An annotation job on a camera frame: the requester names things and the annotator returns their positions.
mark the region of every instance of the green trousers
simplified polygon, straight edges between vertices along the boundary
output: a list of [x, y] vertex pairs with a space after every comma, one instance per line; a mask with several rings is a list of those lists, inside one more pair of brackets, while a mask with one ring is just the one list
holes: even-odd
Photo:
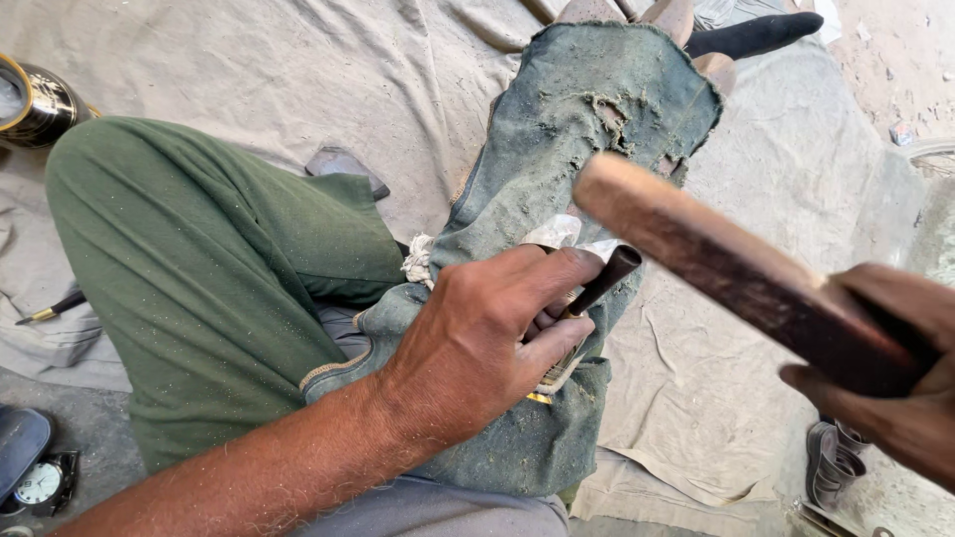
[[47, 193], [151, 473], [301, 408], [302, 379], [346, 361], [313, 299], [364, 308], [404, 281], [367, 178], [298, 177], [179, 125], [78, 125]]

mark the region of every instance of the hand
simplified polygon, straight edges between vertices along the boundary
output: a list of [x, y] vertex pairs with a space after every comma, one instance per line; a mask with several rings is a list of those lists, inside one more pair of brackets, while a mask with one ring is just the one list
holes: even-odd
[[955, 493], [955, 290], [878, 265], [860, 265], [833, 278], [911, 323], [942, 358], [902, 399], [859, 396], [807, 366], [786, 366], [780, 376], [820, 411]]
[[443, 268], [428, 303], [376, 373], [404, 430], [458, 443], [534, 391], [547, 369], [593, 331], [590, 319], [554, 317], [565, 295], [603, 266], [576, 248], [547, 255], [523, 245]]

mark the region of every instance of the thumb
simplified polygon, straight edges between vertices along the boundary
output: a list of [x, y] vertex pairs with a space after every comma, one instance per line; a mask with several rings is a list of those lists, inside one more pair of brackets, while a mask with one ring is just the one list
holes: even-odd
[[594, 322], [586, 317], [558, 321], [518, 349], [518, 362], [526, 367], [525, 371], [534, 376], [535, 381], [540, 380], [550, 366], [556, 364], [593, 330]]
[[862, 433], [878, 439], [891, 415], [893, 401], [863, 397], [830, 382], [819, 370], [802, 365], [787, 365], [779, 370], [786, 384], [799, 390], [823, 414], [832, 416]]

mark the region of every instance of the brass vase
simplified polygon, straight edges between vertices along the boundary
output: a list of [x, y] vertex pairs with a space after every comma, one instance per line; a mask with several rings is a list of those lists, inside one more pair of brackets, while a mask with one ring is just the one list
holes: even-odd
[[16, 86], [23, 98], [19, 114], [0, 118], [0, 147], [48, 148], [74, 125], [99, 117], [69, 84], [42, 67], [0, 54], [0, 77]]

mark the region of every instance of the white rope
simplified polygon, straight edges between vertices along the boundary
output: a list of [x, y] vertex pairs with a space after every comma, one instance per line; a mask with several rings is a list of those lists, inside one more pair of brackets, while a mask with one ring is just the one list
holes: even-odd
[[430, 237], [424, 233], [418, 233], [412, 239], [408, 246], [410, 253], [401, 264], [401, 271], [409, 282], [421, 282], [428, 286], [428, 289], [435, 290], [435, 282], [431, 280], [431, 267], [428, 262], [431, 260], [431, 252], [424, 249], [435, 243], [435, 237]]

